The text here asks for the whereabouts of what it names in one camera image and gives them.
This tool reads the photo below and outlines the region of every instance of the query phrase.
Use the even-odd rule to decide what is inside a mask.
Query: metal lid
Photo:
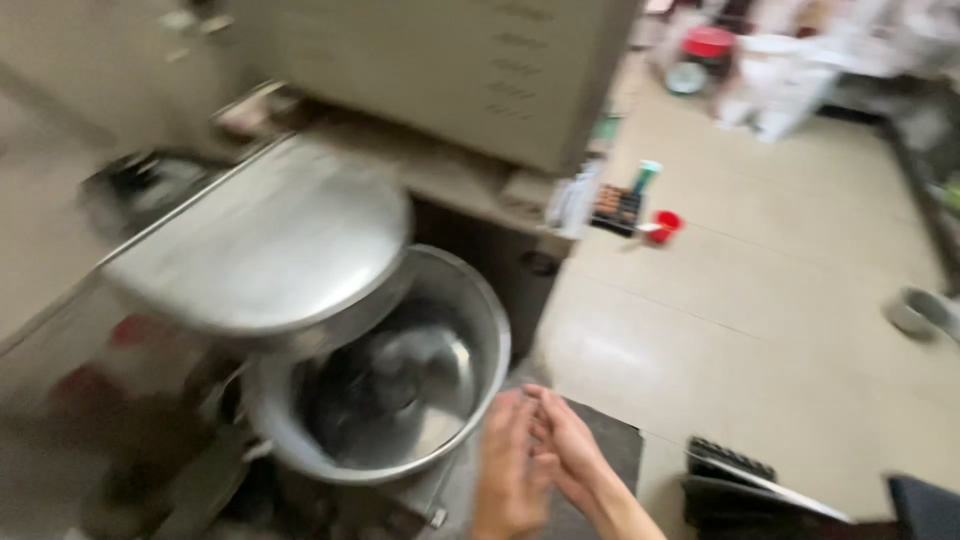
[[[264,336],[349,307],[401,263],[406,194],[386,164],[281,140],[106,260],[109,281],[195,330]]]

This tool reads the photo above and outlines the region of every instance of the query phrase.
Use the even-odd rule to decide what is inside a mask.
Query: metal bowl
[[[429,246],[414,246],[409,252],[404,261],[414,274],[409,293],[397,311],[355,347],[362,355],[372,355],[371,362],[381,364],[377,369],[391,373],[395,370],[382,365],[390,363],[390,351],[406,347],[404,358],[411,356],[410,348],[431,351],[423,353],[426,360],[409,359],[421,366],[429,363],[439,375],[426,387],[418,387],[411,405],[406,403],[402,384],[391,386],[386,397],[378,394],[381,405],[396,405],[396,415],[386,424],[383,418],[371,419],[371,424],[353,431],[359,438],[331,450],[320,442],[322,437],[311,434],[309,422],[302,420],[299,370],[303,366],[254,359],[242,376],[244,409],[254,430],[273,441],[274,456],[284,465],[324,482],[382,483],[435,463],[479,425],[510,361],[506,313],[490,286],[459,258]],[[416,310],[416,306],[430,306],[432,315],[414,316],[410,328],[405,328],[405,310]],[[434,356],[439,359],[430,362]],[[438,383],[444,378],[448,383]],[[465,400],[464,392],[472,395]],[[434,398],[428,396],[431,393],[436,394]],[[436,414],[437,403],[446,404],[439,405],[445,409],[443,414]],[[452,424],[451,412],[455,417]]]

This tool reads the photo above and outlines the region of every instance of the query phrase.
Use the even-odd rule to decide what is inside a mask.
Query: red cup
[[[654,223],[660,225],[660,228],[648,232],[647,239],[655,244],[666,242],[673,233],[684,227],[684,220],[670,210],[654,212]]]

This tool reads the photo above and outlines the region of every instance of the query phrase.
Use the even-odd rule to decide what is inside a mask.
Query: red object
[[[734,41],[732,32],[701,24],[686,33],[684,52],[700,58],[718,58],[730,51]]]
[[[660,225],[660,228],[647,233],[647,239],[655,244],[666,242],[673,233],[684,227],[684,220],[670,210],[654,212],[654,223]]]

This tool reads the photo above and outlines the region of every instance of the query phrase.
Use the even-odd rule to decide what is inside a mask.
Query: red lid
[[[735,40],[732,32],[701,24],[686,33],[684,52],[702,58],[716,58],[727,54]]]

